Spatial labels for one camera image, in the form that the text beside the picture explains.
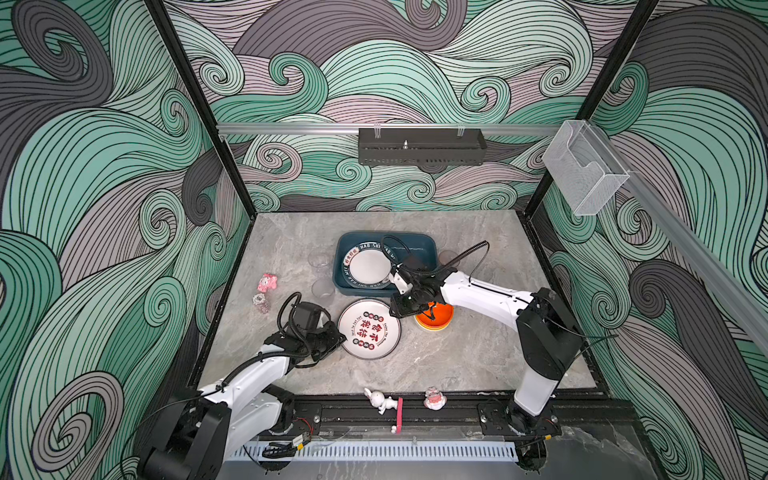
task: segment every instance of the patterned wall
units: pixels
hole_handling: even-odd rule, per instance
[[[712,3],[652,19],[595,120],[768,310],[768,4]],[[768,359],[740,319],[628,191],[596,217],[574,217],[556,188],[544,206],[555,272],[587,334],[619,335],[598,363],[670,477],[764,479]]]
[[[141,0],[0,3],[0,465],[120,478],[248,219]]]
[[[316,123],[559,124],[634,4],[167,0],[218,121]],[[230,138],[261,211],[523,208],[548,139],[489,140],[486,165],[422,171],[361,167],[351,136]]]

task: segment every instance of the red wire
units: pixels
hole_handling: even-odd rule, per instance
[[[306,423],[306,426],[308,426],[310,428],[310,435],[314,435],[315,434],[315,429],[312,428],[312,426],[310,425],[309,422],[307,422],[306,419],[302,419],[300,417],[296,417],[296,418],[299,419],[299,420],[303,420],[304,423]]]

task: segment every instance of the small figurine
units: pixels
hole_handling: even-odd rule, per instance
[[[257,288],[261,293],[266,293],[267,290],[275,290],[277,288],[277,275],[265,273],[261,277],[261,280],[259,280],[259,286]]]
[[[445,402],[448,401],[445,395],[434,386],[429,387],[424,392],[424,396],[426,397],[424,399],[424,406],[430,410],[440,410],[445,405]]]
[[[270,312],[270,303],[266,301],[266,295],[263,293],[257,293],[253,296],[253,306],[258,308],[261,313]]]
[[[366,397],[371,400],[371,405],[379,409],[379,415],[384,415],[385,410],[397,409],[397,400],[393,400],[392,397],[385,399],[384,394],[378,390],[371,392],[368,389],[363,389],[363,391]]]

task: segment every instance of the gray marble table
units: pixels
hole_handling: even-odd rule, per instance
[[[329,301],[313,298],[310,287],[331,270],[311,267],[307,256],[314,246],[333,255],[339,237],[352,230],[393,230],[426,233],[439,251],[461,252],[488,240],[491,250],[475,277],[516,290],[548,286],[531,244],[514,211],[466,212],[343,212],[260,214],[253,226],[203,377],[205,385],[224,377],[255,355],[276,332],[277,310],[294,291],[303,300],[326,307],[337,320],[358,297],[338,291]],[[471,271],[482,253],[462,262]],[[272,310],[263,315],[253,306],[259,278],[275,273],[278,289],[270,292]],[[399,345],[387,357],[361,360],[339,348],[318,366],[293,370],[276,384],[296,394],[361,392],[363,387],[385,392],[417,392],[429,386],[450,390],[514,389],[525,368],[515,331],[501,323],[457,307],[449,326],[429,332],[410,317],[401,320]],[[594,387],[583,359],[578,359],[560,388]]]

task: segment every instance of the white plate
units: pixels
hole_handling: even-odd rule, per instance
[[[381,251],[379,242],[355,245],[344,256],[342,273],[349,285],[356,288],[384,288],[389,285],[392,264]]]
[[[344,309],[339,331],[346,335],[344,350],[359,359],[380,359],[400,341],[400,320],[389,316],[386,303],[364,298]]]

